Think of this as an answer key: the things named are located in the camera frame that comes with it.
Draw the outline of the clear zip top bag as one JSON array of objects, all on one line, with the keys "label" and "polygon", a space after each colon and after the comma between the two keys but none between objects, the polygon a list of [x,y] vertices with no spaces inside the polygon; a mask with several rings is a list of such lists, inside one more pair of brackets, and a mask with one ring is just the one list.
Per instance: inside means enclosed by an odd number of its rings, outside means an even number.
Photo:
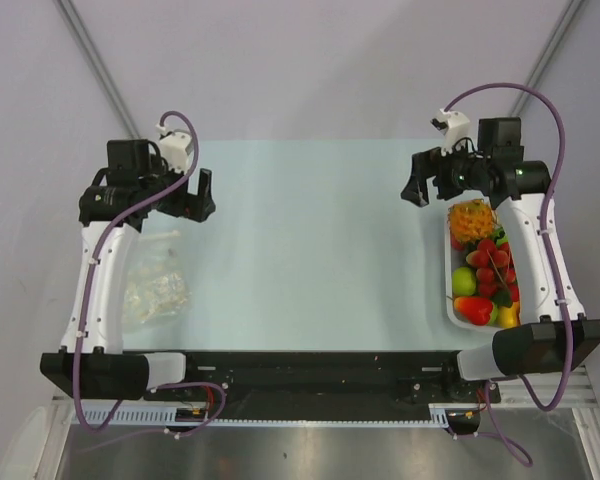
[{"label": "clear zip top bag", "polygon": [[191,291],[180,255],[179,230],[142,234],[132,254],[122,310],[124,333],[174,323]]}]

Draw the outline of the orange toy pineapple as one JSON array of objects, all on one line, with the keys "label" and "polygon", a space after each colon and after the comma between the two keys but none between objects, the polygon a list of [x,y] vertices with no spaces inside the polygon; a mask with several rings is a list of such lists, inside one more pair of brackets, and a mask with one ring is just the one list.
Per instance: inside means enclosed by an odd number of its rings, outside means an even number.
[{"label": "orange toy pineapple", "polygon": [[496,215],[483,199],[454,204],[447,214],[452,236],[461,244],[489,237],[496,229]]}]

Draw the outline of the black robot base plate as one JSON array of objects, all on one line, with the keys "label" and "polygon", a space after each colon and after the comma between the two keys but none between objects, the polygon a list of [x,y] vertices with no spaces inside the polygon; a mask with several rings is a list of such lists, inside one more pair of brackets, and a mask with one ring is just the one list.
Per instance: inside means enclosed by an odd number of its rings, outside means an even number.
[{"label": "black robot base plate", "polygon": [[146,399],[203,401],[210,382],[223,420],[400,422],[485,396],[482,382],[460,377],[453,351],[188,351],[185,360],[183,381]]}]

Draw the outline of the green toy apple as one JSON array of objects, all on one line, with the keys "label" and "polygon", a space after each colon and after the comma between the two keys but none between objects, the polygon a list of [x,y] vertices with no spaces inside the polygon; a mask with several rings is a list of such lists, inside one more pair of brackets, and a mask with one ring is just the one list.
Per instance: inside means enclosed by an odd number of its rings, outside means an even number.
[{"label": "green toy apple", "polygon": [[455,269],[451,277],[452,293],[457,297],[473,296],[477,290],[475,271],[470,267]]}]

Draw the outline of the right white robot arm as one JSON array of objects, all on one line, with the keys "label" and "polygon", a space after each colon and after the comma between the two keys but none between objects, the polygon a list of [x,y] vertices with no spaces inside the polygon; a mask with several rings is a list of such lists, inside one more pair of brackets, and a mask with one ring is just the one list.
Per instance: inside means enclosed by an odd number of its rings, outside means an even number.
[{"label": "right white robot arm", "polygon": [[512,249],[520,283],[520,325],[496,332],[490,344],[462,350],[457,367],[441,376],[443,393],[464,401],[477,380],[572,371],[600,344],[600,320],[590,319],[572,287],[554,223],[546,164],[524,157],[517,117],[482,119],[475,148],[468,145],[470,120],[440,111],[432,120],[441,146],[412,157],[402,199],[429,203],[433,184],[441,200],[478,191],[494,208]]}]

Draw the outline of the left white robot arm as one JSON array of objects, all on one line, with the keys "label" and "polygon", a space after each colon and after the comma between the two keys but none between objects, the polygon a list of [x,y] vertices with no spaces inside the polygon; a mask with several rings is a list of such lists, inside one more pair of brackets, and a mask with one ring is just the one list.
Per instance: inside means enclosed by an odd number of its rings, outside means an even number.
[{"label": "left white robot arm", "polygon": [[216,209],[210,170],[200,170],[196,193],[188,191],[185,169],[197,147],[184,131],[158,142],[108,141],[108,164],[79,199],[81,268],[69,323],[58,351],[40,360],[41,373],[67,395],[138,400],[162,385],[182,400],[199,392],[201,376],[184,354],[127,354],[122,329],[127,274],[149,213],[202,223]]}]

